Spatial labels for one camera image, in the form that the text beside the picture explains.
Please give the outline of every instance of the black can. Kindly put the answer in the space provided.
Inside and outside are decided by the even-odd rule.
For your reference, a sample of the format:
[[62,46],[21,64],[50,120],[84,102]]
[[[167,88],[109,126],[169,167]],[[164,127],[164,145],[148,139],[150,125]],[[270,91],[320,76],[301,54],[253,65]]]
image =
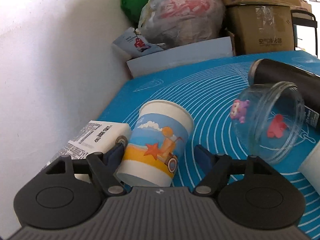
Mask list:
[[305,103],[305,122],[320,130],[320,77],[318,75],[279,61],[259,59],[252,63],[248,81],[250,85],[280,81],[295,83]]

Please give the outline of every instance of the transparent plastic jar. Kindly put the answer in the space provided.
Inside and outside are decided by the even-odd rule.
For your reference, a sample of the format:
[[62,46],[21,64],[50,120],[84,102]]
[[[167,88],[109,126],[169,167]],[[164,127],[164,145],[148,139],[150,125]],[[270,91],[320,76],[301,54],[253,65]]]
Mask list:
[[304,102],[291,82],[252,85],[234,101],[230,117],[240,142],[270,164],[290,152],[304,121]]

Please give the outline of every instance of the red printed plastic bag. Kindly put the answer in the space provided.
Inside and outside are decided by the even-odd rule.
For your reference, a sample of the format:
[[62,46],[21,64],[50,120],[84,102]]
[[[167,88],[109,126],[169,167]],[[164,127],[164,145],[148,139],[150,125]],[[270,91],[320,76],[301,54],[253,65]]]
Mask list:
[[224,14],[221,0],[149,0],[139,30],[149,42],[173,48],[217,38]]

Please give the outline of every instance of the white cup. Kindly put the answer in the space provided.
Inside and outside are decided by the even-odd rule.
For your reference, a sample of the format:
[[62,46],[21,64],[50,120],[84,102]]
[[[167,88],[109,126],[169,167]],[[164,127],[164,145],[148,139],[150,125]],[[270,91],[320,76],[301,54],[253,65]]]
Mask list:
[[303,176],[320,194],[320,142],[313,148],[303,163],[298,168]]
[[145,103],[117,177],[132,187],[169,187],[193,126],[192,116],[176,103]]

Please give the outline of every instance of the blue table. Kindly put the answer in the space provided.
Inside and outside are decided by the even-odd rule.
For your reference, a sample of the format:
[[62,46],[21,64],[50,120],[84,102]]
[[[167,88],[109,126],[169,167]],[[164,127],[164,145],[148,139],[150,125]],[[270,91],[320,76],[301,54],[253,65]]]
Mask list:
[[[195,145],[202,144],[212,153],[246,159],[248,152],[233,133],[228,114],[233,100],[248,86],[251,63],[260,58],[282,61],[320,75],[320,61],[304,51],[209,60],[128,81],[98,120],[126,122],[133,128],[140,107],[147,101],[165,99],[183,106],[191,113],[195,129],[172,185],[193,189],[204,177],[194,159]],[[307,206],[299,227],[313,239],[320,236],[320,196],[297,169],[318,140],[320,134],[305,124],[293,150],[274,166],[305,196]],[[233,176],[230,182],[241,177]]]

